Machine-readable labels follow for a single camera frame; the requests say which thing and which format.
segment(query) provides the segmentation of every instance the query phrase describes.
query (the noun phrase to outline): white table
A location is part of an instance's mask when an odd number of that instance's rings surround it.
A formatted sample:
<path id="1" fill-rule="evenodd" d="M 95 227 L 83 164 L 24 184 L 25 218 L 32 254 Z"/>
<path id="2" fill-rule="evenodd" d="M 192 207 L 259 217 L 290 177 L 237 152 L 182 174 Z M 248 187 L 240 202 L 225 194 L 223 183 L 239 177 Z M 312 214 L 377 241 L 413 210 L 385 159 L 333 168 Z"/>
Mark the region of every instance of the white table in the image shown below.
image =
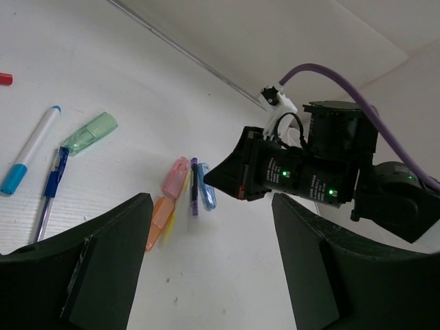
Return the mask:
<path id="1" fill-rule="evenodd" d="M 120 126 L 69 160 L 47 237 L 139 192 L 157 199 L 179 156 L 215 166 L 267 118 L 105 0 L 2 1 L 0 72 L 14 75 L 0 87 L 1 176 L 43 112 L 63 109 L 16 194 L 0 198 L 1 253 L 28 243 L 54 151 L 100 112 Z M 294 329 L 270 198 L 217 201 L 197 222 L 183 210 L 168 246 L 145 256 L 130 330 Z"/>

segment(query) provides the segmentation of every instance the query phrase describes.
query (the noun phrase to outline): marker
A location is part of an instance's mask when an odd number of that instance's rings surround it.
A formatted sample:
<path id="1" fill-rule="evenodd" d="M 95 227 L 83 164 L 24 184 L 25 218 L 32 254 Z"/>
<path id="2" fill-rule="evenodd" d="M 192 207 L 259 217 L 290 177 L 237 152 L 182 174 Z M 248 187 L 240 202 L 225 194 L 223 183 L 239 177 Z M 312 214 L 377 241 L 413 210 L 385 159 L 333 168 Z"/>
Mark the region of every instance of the marker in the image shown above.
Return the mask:
<path id="1" fill-rule="evenodd" d="M 197 158 L 191 159 L 191 171 L 192 171 L 192 186 L 191 186 L 191 208 L 192 215 L 194 217 L 199 216 L 199 201 L 198 201 L 198 191 L 197 187 Z"/>
<path id="2" fill-rule="evenodd" d="M 44 205 L 41 212 L 40 220 L 38 221 L 38 228 L 35 233 L 33 243 L 39 242 L 43 239 L 46 232 L 47 222 L 49 221 L 50 211 L 52 211 L 52 204 L 56 195 L 56 190 L 63 177 L 64 169 L 66 167 L 67 158 L 69 157 L 69 149 L 61 146 L 58 150 L 58 155 L 55 159 L 49 178 L 47 179 L 46 189 L 44 190 Z"/>
<path id="3" fill-rule="evenodd" d="M 15 193 L 19 187 L 21 180 L 26 175 L 32 160 L 34 160 L 36 153 L 43 144 L 50 128 L 55 123 L 55 120 L 60 116 L 61 108 L 56 105 L 51 109 L 47 110 L 46 114 L 41 119 L 35 131 L 27 141 L 20 155 L 12 165 L 9 170 L 8 175 L 6 175 L 3 180 L 0 191 L 3 194 L 12 195 Z"/>

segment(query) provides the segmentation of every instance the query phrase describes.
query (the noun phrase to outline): red marker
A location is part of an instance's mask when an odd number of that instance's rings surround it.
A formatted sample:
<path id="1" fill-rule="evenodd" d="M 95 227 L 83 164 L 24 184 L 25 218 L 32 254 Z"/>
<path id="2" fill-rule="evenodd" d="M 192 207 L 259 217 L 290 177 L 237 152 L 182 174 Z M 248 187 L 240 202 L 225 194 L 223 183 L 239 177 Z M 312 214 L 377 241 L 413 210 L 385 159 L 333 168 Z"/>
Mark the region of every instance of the red marker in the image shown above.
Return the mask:
<path id="1" fill-rule="evenodd" d="M 12 85 L 12 74 L 2 74 L 0 72 L 0 85 Z"/>

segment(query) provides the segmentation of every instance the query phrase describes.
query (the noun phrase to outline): black cable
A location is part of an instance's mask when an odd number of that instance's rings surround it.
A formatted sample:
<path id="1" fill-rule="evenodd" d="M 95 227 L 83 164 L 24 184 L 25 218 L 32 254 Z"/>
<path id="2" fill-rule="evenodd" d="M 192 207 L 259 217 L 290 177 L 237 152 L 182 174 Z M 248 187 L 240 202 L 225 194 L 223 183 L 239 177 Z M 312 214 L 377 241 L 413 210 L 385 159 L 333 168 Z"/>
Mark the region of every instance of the black cable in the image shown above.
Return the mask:
<path id="1" fill-rule="evenodd" d="M 274 126 L 275 140 L 276 140 L 279 144 L 281 144 L 282 146 L 284 146 L 285 148 L 287 148 L 288 144 L 286 144 L 286 143 L 284 143 L 283 141 L 281 141 L 280 136 L 278 135 L 278 127 L 280 126 L 281 120 L 282 120 L 285 116 L 287 116 L 287 115 L 292 115 L 292 116 L 295 118 L 296 122 L 298 123 L 299 129 L 300 129 L 300 142 L 301 142 L 301 146 L 302 146 L 304 149 L 307 150 L 309 146 L 308 146 L 308 144 L 307 144 L 307 142 L 306 142 L 306 140 L 305 140 L 305 137 L 304 137 L 304 126 L 303 126 L 303 123 L 301 122 L 301 119 L 299 118 L 299 116 L 298 116 L 296 113 L 294 113 L 294 112 L 286 112 L 286 113 L 284 113 L 280 118 L 278 118 L 278 120 L 276 121 L 275 126 Z"/>

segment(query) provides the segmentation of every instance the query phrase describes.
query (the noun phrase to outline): blue pen cap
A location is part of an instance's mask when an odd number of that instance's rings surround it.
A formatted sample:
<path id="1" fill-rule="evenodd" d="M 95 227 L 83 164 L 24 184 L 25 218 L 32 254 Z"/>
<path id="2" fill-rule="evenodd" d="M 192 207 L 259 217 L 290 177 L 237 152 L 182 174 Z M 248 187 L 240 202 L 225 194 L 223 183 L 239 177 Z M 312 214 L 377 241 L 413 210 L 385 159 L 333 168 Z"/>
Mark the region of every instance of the blue pen cap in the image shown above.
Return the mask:
<path id="1" fill-rule="evenodd" d="M 203 202 L 203 208 L 207 211 L 212 211 L 217 206 L 217 200 L 215 199 L 214 188 L 204 183 L 204 176 L 210 171 L 207 163 L 199 163 L 197 165 L 197 175 L 199 177 L 199 188 L 201 201 Z"/>
<path id="2" fill-rule="evenodd" d="M 28 168 L 23 164 L 15 164 L 9 170 L 8 175 L 6 175 L 5 179 L 1 183 L 0 191 L 3 194 L 13 195 L 17 188 L 20 185 L 21 180 L 26 175 Z"/>

